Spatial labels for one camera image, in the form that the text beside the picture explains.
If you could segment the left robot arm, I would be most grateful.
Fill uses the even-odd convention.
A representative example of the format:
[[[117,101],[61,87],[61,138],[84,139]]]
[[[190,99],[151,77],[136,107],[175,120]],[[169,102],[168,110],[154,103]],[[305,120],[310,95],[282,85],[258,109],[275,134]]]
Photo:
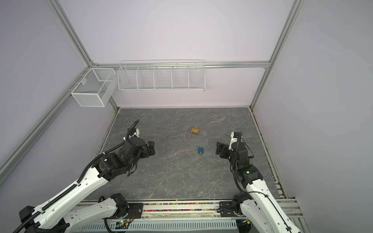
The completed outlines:
[[[123,141],[102,152],[84,168],[71,185],[48,201],[26,206],[19,212],[21,224],[14,230],[19,233],[69,233],[100,218],[124,217],[129,211],[128,202],[121,194],[114,194],[102,203],[80,211],[72,209],[98,188],[120,175],[132,175],[138,161],[155,155],[155,142],[139,137],[136,120],[128,129]]]

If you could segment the brass padlock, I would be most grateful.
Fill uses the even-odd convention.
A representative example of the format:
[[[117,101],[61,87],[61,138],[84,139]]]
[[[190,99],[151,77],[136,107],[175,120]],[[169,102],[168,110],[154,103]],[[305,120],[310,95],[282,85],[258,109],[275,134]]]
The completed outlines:
[[[190,139],[191,139],[191,136],[192,135],[198,135],[199,134],[199,128],[196,128],[196,127],[192,127],[191,130],[190,130],[190,133],[189,133],[189,136],[187,137],[187,132],[185,132],[184,136],[183,136],[183,141],[184,142],[189,142]]]

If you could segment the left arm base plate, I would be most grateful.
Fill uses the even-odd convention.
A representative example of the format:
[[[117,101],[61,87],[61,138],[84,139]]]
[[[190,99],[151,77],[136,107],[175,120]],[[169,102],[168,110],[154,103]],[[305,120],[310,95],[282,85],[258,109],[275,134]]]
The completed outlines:
[[[143,212],[143,203],[129,203],[125,206],[119,207],[115,216],[118,219],[136,219],[141,218]]]

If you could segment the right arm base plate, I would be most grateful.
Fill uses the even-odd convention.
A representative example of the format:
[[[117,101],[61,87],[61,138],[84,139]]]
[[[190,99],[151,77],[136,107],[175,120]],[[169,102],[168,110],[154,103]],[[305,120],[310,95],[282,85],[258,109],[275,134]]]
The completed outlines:
[[[239,205],[233,201],[220,201],[217,212],[220,213],[221,217],[239,217],[241,211]]]

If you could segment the small blue padlock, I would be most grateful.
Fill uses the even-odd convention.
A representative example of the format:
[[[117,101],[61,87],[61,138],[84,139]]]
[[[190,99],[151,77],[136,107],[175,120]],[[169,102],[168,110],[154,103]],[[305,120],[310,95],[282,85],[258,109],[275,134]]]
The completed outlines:
[[[198,154],[204,153],[204,148],[200,147],[198,143],[194,144],[194,148],[197,150]]]

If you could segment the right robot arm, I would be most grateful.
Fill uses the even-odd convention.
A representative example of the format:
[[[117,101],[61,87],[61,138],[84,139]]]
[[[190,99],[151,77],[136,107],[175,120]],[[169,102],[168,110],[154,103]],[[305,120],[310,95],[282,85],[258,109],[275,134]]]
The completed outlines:
[[[254,156],[249,152],[242,132],[232,132],[229,144],[217,142],[216,154],[229,161],[240,191],[232,199],[234,212],[245,216],[259,233],[300,233],[273,197],[262,174],[251,164]]]

